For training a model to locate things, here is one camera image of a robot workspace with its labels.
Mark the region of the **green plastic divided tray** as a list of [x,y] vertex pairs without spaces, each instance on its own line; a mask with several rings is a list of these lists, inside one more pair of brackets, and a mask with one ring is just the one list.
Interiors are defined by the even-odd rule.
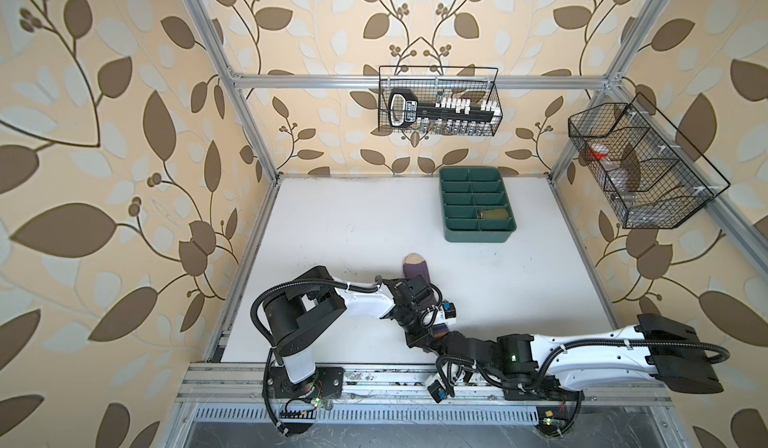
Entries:
[[[504,243],[517,224],[501,172],[493,167],[448,166],[440,169],[444,238],[452,243]],[[480,220],[477,210],[505,207],[508,220]]]

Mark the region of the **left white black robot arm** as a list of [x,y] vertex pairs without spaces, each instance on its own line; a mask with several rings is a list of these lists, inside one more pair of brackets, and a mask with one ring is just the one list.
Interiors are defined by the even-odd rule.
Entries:
[[393,320],[404,330],[408,347],[426,349],[455,321],[456,308],[421,273],[357,284],[315,266],[261,293],[250,319],[269,344],[262,399],[281,435],[300,434],[297,419],[341,394],[344,370],[318,368],[311,347],[345,314]]

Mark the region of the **purple striped sock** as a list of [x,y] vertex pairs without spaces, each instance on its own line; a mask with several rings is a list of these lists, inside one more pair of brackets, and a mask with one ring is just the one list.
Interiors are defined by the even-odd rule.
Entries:
[[421,276],[426,282],[430,282],[430,274],[425,258],[418,253],[410,253],[403,260],[403,274],[407,279]]

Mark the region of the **green striped sock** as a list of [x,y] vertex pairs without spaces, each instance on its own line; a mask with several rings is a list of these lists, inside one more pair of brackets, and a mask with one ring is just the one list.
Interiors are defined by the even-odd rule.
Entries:
[[496,207],[478,209],[477,218],[480,220],[508,220],[512,218],[512,215],[507,208]]

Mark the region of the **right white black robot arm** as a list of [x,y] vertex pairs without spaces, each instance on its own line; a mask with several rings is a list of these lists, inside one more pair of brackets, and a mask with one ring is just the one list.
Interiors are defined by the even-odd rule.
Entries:
[[658,314],[641,314],[634,325],[589,337],[510,334],[496,340],[449,332],[429,351],[436,373],[427,383],[437,403],[454,397],[460,381],[479,377],[508,401],[543,400],[556,412],[539,409],[537,431],[562,438],[575,425],[585,390],[598,385],[658,381],[682,394],[718,394],[714,370],[729,351],[701,341],[685,324]]

